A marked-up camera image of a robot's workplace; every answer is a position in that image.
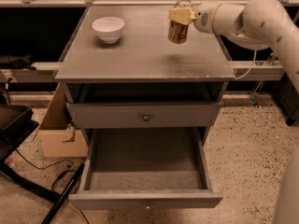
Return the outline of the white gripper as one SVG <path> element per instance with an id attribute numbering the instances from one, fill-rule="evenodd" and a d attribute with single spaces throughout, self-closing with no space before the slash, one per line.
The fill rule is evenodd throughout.
<path id="1" fill-rule="evenodd" d="M 244 34 L 244 5 L 223 4 L 217 1 L 205 2 L 192 7 L 174 7 L 169 11 L 169 20 L 183 25 L 193 22 L 203 33 L 238 37 Z"/>

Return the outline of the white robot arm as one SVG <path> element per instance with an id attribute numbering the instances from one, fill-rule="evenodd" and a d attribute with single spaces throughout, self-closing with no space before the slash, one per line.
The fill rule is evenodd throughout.
<path id="1" fill-rule="evenodd" d="M 175 44 L 187 40 L 193 24 L 200 32 L 223 35 L 246 49 L 270 48 L 299 91 L 299 29 L 278 0 L 249 0 L 245 5 L 212 0 L 197 7 L 183 0 L 169 10 L 169 20 L 168 39 Z M 273 224 L 299 224 L 299 147 L 282 177 Z"/>

